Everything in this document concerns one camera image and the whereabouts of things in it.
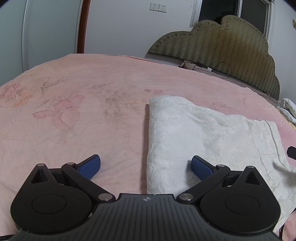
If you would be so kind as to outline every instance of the circular logo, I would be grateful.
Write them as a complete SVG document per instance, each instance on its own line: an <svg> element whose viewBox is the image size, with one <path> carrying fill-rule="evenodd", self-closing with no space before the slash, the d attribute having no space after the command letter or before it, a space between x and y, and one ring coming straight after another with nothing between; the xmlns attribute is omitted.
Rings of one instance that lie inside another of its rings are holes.
<svg viewBox="0 0 296 241"><path fill-rule="evenodd" d="M143 198L143 200L144 200L145 202L148 202L148 201L151 200L151 198L150 198L150 197L145 197L145 198Z"/></svg>

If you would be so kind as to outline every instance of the pink bed sheet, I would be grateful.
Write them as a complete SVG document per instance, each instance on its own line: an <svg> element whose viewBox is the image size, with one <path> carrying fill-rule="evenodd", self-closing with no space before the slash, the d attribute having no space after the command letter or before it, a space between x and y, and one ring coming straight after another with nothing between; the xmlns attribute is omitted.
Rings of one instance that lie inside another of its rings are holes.
<svg viewBox="0 0 296 241"><path fill-rule="evenodd" d="M37 163L57 168L96 153L96 184L116 196L146 193L148 103L159 95L275 121L284 149L296 146L293 128L248 88L127 56L68 55L0 87L0 235L16 232L10 205Z"/></svg>

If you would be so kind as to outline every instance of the striped fabric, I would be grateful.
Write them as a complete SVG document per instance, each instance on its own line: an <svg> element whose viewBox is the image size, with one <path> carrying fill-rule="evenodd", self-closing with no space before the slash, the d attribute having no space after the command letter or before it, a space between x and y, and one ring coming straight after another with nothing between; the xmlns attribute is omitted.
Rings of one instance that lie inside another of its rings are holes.
<svg viewBox="0 0 296 241"><path fill-rule="evenodd" d="M279 98L279 81L265 37L237 16L223 17L221 25L203 20L190 32L168 33L158 39L148 53L202 63Z"/></svg>

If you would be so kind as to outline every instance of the window pane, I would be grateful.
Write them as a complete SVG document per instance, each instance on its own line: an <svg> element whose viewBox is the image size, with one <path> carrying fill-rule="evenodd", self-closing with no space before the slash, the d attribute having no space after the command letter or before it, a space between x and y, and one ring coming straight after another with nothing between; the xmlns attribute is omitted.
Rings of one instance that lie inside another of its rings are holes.
<svg viewBox="0 0 296 241"><path fill-rule="evenodd" d="M253 24L259 31L265 34L265 21L268 4L262 0L243 0L241 18Z"/></svg>
<svg viewBox="0 0 296 241"><path fill-rule="evenodd" d="M237 14L238 3L238 0L202 0L198 21L209 19L220 23L222 17Z"/></svg>

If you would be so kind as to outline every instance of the brown wooden door frame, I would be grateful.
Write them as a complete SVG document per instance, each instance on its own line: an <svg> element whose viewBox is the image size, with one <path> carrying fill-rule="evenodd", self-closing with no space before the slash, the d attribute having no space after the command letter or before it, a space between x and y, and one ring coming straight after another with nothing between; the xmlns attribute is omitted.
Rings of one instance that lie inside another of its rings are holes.
<svg viewBox="0 0 296 241"><path fill-rule="evenodd" d="M91 0L83 0L78 29L77 53L84 53L85 34Z"/></svg>

